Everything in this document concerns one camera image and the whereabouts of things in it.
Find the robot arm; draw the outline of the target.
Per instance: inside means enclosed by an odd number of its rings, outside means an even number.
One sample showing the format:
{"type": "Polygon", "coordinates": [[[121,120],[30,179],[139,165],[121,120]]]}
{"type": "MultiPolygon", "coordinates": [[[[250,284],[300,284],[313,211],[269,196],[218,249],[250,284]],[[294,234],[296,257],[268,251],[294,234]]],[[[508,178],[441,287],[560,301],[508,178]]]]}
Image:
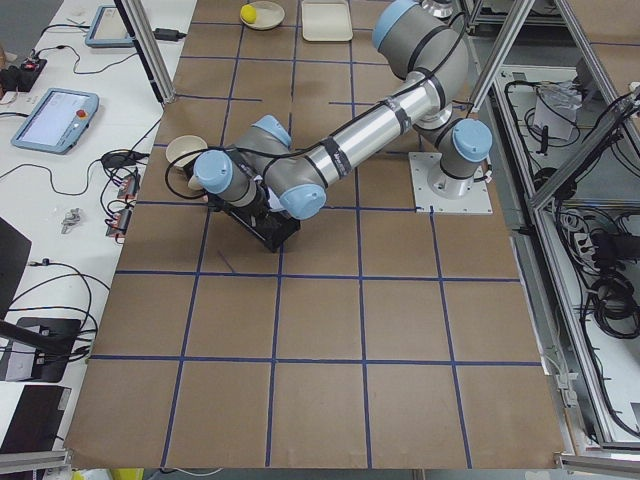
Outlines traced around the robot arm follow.
{"type": "Polygon", "coordinates": [[[428,188],[444,198],[461,196],[492,146],[485,124],[452,111],[467,77],[463,34],[416,1],[392,2],[377,21],[372,42],[401,80],[398,90],[298,152],[267,115],[231,146],[201,153],[193,179],[219,210],[252,230],[297,227],[323,208],[333,183],[416,130],[441,153],[427,175],[428,188]]]}

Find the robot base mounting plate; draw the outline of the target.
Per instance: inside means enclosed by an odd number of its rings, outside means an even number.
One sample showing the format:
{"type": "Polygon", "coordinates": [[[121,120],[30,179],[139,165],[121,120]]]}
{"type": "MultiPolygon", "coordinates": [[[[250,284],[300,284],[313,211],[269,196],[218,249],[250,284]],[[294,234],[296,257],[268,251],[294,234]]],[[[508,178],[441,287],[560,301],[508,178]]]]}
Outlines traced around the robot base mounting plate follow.
{"type": "Polygon", "coordinates": [[[441,154],[410,152],[411,180],[418,213],[490,215],[493,208],[485,181],[453,179],[441,170],[441,154]]]}

